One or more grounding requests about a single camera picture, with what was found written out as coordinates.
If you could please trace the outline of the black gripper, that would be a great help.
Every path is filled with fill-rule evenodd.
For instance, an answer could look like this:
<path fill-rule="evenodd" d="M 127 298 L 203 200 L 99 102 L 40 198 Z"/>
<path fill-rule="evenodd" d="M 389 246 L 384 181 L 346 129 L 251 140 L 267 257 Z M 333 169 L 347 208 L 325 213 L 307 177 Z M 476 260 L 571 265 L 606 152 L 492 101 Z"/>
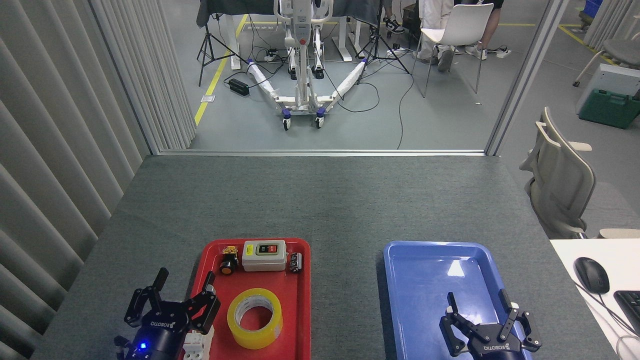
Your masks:
<path fill-rule="evenodd" d="M 525 360 L 522 349 L 535 353 L 542 347 L 533 315 L 513 305 L 505 289 L 498 292 L 498 297 L 507 313 L 505 323 L 474 325 L 462 317 L 454 293 L 448 292 L 446 300 L 449 306 L 439 321 L 439 328 L 450 356 L 457 357 L 469 351 L 474 360 Z M 525 331 L 524 340 L 511 333 L 516 322 L 521 323 Z M 468 338 L 467 343 L 455 336 L 454 327 Z"/>
<path fill-rule="evenodd" d="M 130 327 L 140 329 L 127 346 L 126 360 L 176 360 L 183 350 L 188 330 L 202 335 L 210 333 L 221 306 L 214 288 L 214 272 L 207 273 L 202 289 L 185 303 L 162 301 L 160 291 L 168 276 L 169 271 L 160 268 L 152 285 L 133 292 L 124 321 Z M 143 316 L 147 302 L 151 310 Z"/>

